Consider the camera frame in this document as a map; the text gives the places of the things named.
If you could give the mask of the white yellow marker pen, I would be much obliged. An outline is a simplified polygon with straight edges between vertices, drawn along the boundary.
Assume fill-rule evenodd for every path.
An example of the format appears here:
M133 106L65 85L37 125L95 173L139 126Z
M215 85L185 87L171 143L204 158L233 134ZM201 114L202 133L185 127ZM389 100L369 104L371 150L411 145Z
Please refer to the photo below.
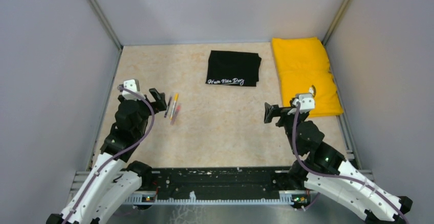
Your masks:
M171 109L171 113L170 113L170 117L169 117L170 120L173 119L173 116L174 116L174 114L175 114L175 110L176 110L176 105L177 105L178 97L179 97L179 94L178 94L178 93L175 93L174 98L173 98L172 109Z

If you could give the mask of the thin pink pen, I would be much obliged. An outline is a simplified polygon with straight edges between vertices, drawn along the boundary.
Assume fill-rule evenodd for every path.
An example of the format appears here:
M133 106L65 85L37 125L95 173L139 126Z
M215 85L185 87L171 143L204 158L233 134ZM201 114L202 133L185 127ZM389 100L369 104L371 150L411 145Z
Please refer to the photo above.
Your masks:
M181 105L177 105L175 111L173 112L173 116L171 118L170 125L174 125L175 124L175 121L176 121L177 116L178 116L178 114L180 112L180 109L181 109Z

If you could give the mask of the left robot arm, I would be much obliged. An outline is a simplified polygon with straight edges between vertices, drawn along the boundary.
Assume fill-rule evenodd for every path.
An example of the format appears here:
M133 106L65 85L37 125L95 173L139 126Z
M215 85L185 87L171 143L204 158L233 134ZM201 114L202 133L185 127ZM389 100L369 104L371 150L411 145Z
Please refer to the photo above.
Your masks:
M107 223L134 191L153 185L151 167L128 160L149 135L155 115L167 110L165 94L149 89L151 102L132 88L119 90L115 121L95 165L72 200L59 214L51 214L47 223Z

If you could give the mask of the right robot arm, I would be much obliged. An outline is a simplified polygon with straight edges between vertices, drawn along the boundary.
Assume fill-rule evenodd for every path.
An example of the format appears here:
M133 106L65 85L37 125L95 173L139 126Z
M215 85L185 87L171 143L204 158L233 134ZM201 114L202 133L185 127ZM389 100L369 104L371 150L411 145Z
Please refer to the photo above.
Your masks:
M288 175L294 189L314 190L346 207L364 223L409 223L405 216L413 201L380 188L345 156L324 141L313 121L298 104L279 107L265 103L264 122L278 117L296 157Z

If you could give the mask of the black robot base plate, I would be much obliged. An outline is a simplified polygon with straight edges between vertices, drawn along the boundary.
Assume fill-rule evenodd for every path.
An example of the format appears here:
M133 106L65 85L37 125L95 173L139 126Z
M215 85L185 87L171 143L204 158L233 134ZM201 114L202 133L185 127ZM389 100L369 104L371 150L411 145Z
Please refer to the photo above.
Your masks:
M296 186L288 166L154 168L126 202L133 205L307 205L316 192Z

